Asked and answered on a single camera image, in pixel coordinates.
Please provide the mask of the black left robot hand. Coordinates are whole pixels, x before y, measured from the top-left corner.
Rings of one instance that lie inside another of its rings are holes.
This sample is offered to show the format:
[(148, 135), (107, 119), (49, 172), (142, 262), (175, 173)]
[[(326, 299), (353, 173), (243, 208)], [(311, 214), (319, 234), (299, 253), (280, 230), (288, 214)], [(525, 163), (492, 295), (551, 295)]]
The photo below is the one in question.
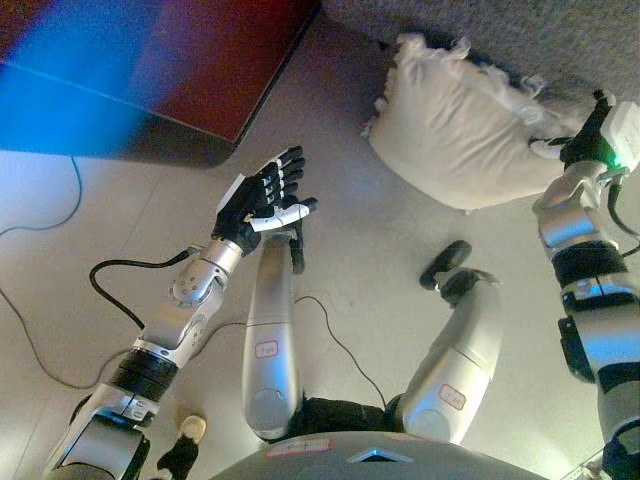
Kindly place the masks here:
[(294, 224), (313, 213), (318, 200), (297, 197), (305, 163), (303, 148), (293, 146), (269, 159), (255, 173), (238, 175), (216, 207), (211, 238), (229, 241), (247, 256), (259, 245), (262, 233)]

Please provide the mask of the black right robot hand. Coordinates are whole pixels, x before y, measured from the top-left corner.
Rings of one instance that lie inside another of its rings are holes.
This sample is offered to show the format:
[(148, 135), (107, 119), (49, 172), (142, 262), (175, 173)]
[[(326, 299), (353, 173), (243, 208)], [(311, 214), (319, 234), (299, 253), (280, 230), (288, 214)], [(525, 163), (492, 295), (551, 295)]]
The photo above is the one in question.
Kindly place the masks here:
[(595, 106), (577, 134), (569, 137), (531, 139), (530, 149), (539, 156), (560, 160), (566, 168), (581, 161), (602, 163), (608, 170), (639, 165), (639, 105), (618, 102), (609, 91), (593, 92)]

